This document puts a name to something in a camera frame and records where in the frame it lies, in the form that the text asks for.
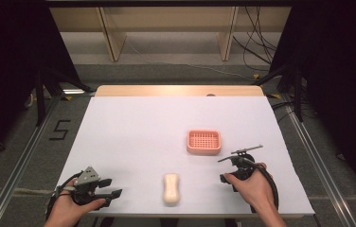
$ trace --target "gray floor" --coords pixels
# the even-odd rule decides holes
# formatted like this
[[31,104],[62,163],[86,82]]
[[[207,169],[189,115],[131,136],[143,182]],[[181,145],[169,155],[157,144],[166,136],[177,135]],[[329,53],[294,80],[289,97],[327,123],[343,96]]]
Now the gray floor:
[[[243,41],[243,34],[236,36]],[[231,48],[230,60],[221,61],[215,35],[211,33],[129,34],[118,62],[108,61],[101,34],[65,33],[63,37],[81,80],[92,87],[101,84],[250,84],[255,74],[265,74],[264,71],[244,66],[243,51],[237,44]],[[266,37],[271,43],[276,43],[279,34],[266,34]],[[250,45],[250,48],[263,54],[263,50],[256,44]],[[247,64],[254,68],[268,69],[267,64],[252,55],[246,54],[245,58]],[[262,88],[265,94],[277,94],[278,81],[279,78],[272,79],[264,84]],[[37,147],[27,159],[27,167],[0,218],[0,226],[43,226],[46,200],[60,177],[89,100],[89,96],[71,96],[56,102]],[[269,101],[273,105],[283,100],[269,98]],[[3,141],[6,149],[0,151],[0,192],[36,130],[35,105],[33,102],[32,107],[21,113],[9,136]],[[312,107],[304,104],[302,109],[302,124],[356,219],[356,176],[347,162],[335,156],[337,149]],[[293,114],[288,113],[290,110],[287,107],[277,109],[276,118],[295,171],[316,215],[287,218],[286,222],[289,226],[344,226],[295,129]],[[64,140],[51,140],[62,137],[62,132],[54,131],[60,120],[69,120],[60,125],[68,133]],[[97,224],[94,224],[95,220],[94,217],[85,217],[80,226],[99,226],[101,218]],[[262,226],[258,218],[238,219],[238,222],[241,226]],[[158,225],[157,218],[117,218],[113,226]],[[178,225],[223,226],[223,222],[221,219],[181,219]]]

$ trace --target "white tabletop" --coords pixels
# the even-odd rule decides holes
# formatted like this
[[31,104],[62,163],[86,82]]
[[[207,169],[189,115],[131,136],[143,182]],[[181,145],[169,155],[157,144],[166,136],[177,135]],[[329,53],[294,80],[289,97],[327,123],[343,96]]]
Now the white tabletop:
[[[187,132],[217,130],[222,151],[216,156],[187,152]],[[282,215],[314,214],[294,172],[275,115],[265,96],[114,96],[92,97],[58,185],[92,166],[121,197],[96,211],[113,217],[243,217],[249,205],[220,174],[235,171],[231,151],[263,145],[249,153],[274,176]],[[163,203],[163,175],[180,177],[181,199]]]

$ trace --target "pink container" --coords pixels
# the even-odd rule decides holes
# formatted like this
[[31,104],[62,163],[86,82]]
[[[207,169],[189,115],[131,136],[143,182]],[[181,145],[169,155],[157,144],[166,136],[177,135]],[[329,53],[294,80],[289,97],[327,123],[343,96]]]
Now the pink container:
[[192,154],[216,155],[222,149],[218,131],[192,130],[187,133],[187,152]]

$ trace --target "cable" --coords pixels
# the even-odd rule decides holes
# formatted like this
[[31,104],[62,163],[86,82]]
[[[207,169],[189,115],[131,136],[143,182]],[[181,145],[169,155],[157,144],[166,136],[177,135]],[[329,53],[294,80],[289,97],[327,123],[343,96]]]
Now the cable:
[[[269,63],[271,63],[271,60],[273,59],[273,56],[272,56],[272,54],[269,52],[269,49],[276,51],[276,47],[275,47],[274,45],[272,45],[271,43],[269,43],[269,42],[263,37],[263,35],[262,35],[262,33],[261,33],[261,24],[260,24],[260,19],[259,19],[259,16],[260,16],[260,7],[257,7],[257,20],[256,20],[256,22],[254,22],[254,20],[252,19],[252,17],[251,17],[251,15],[250,15],[250,13],[249,13],[247,7],[245,7],[245,10],[246,10],[246,13],[248,14],[249,20],[251,21],[252,27],[253,27],[253,31],[252,31],[252,34],[251,34],[251,35],[249,35],[249,32],[246,32],[246,34],[249,36],[249,39],[248,39],[248,42],[247,42],[246,46],[249,44],[249,42],[250,42],[251,40],[254,41],[256,44],[261,45],[261,46],[263,47],[263,49],[264,49],[264,52],[265,52],[265,54],[266,54],[266,56],[267,56],[267,58],[268,58]],[[256,41],[253,39],[253,34],[254,34],[255,32],[257,33],[258,37],[260,38],[261,44],[258,43],[258,42],[256,42]]]
[[272,109],[273,109],[273,111],[275,111],[276,109],[286,106],[288,104],[294,104],[294,102],[293,101],[280,102],[280,103],[272,105]]
[[246,51],[251,52],[251,54],[255,55],[255,56],[258,57],[260,60],[262,60],[262,61],[264,61],[264,62],[270,64],[267,60],[263,59],[260,55],[258,55],[257,53],[253,52],[252,50],[250,50],[249,48],[247,48],[247,47],[244,46],[243,44],[241,44],[241,43],[237,40],[237,38],[235,38],[235,36],[233,36],[233,38],[234,38],[234,40],[235,40],[240,46],[242,46],[242,48],[244,48]]
[[257,69],[257,68],[254,68],[254,67],[249,66],[249,64],[247,64],[247,63],[246,63],[246,60],[245,60],[245,50],[243,50],[242,58],[243,58],[243,63],[246,65],[246,67],[248,67],[248,68],[250,68],[250,69],[252,69],[252,70],[264,71],[264,72],[268,72],[268,71],[269,71],[268,69]]
[[235,73],[228,73],[228,72],[224,72],[224,71],[220,71],[214,68],[210,68],[210,67],[205,67],[205,66],[200,66],[200,65],[195,65],[195,64],[176,64],[176,63],[169,63],[169,62],[160,62],[160,61],[147,61],[145,60],[145,57],[143,57],[142,53],[140,53],[137,49],[135,49],[129,42],[126,41],[126,44],[134,51],[136,52],[144,62],[146,63],[150,63],[150,64],[169,64],[169,65],[185,65],[185,66],[189,66],[189,67],[193,67],[193,68],[200,68],[200,69],[207,69],[207,70],[211,70],[217,73],[221,73],[221,74],[226,74],[226,75],[231,75],[231,76],[237,76],[243,79],[247,79],[247,80],[251,80],[251,81],[255,81],[255,79],[250,79],[247,78],[246,76],[243,76],[241,74],[235,74]]
[[290,112],[288,112],[288,113],[285,113],[285,115],[281,116],[281,118],[279,118],[279,119],[277,120],[277,123],[279,123],[282,119],[284,119],[284,117],[290,115],[290,114],[293,113],[293,112],[294,112],[294,111],[290,111]]

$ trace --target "hand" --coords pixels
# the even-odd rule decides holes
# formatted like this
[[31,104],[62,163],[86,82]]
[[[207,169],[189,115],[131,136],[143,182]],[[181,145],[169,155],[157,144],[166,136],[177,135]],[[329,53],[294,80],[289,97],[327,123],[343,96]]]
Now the hand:
[[258,169],[245,181],[229,173],[225,173],[224,177],[237,188],[242,198],[256,209],[266,226],[286,226],[276,210],[272,188]]
[[[71,180],[66,185],[72,186],[76,179]],[[63,190],[57,198],[44,227],[66,227],[74,226],[86,213],[98,209],[104,204],[105,199],[91,201],[85,205],[77,205],[69,196],[70,192]]]

